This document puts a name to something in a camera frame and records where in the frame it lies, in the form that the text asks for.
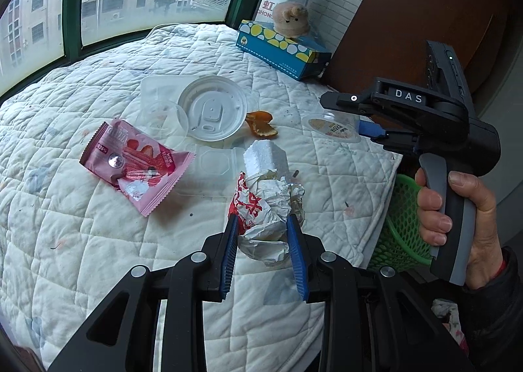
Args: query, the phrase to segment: black sleeve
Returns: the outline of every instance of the black sleeve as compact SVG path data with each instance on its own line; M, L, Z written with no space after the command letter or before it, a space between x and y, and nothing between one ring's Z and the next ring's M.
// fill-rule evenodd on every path
M486 286L463 288L460 323L469 358L478 371L521 370L523 365L523 286L516 255L503 248L507 267Z

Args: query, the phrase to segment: pink stuffed animal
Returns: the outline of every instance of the pink stuffed animal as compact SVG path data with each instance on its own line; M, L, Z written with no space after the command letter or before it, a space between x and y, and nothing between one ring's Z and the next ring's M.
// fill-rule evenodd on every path
M278 3L273 9L274 30L286 38L307 35L310 30L307 8L294 1Z

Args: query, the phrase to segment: green basket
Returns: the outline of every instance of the green basket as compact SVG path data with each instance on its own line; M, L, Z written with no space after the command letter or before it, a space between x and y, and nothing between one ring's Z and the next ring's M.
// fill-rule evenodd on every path
M402 272L419 264L430 265L430 246L418 233L416 209L419 189L410 177L403 174L396 176L389 210L368 269L376 271L383 266L391 266Z

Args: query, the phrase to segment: hand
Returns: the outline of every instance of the hand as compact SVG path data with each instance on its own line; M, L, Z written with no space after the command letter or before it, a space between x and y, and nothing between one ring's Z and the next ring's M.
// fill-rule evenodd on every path
M481 288L496 276L503 262L496 225L496 198L478 177L471 174L451 171L448 180L454 192L469 198L477 208L476 228L465 283L470 289ZM416 173L416 183L420 186L427 183L421 168ZM432 246L443 245L447 241L446 233L452 229L451 219L438 211L442 203L443 199L436 191L427 187L420 189L419 234Z

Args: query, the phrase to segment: white brick wall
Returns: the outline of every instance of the white brick wall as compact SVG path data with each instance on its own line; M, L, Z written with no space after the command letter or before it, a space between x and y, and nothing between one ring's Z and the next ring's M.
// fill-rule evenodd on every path
M309 0L313 25L331 51L335 51L362 0Z

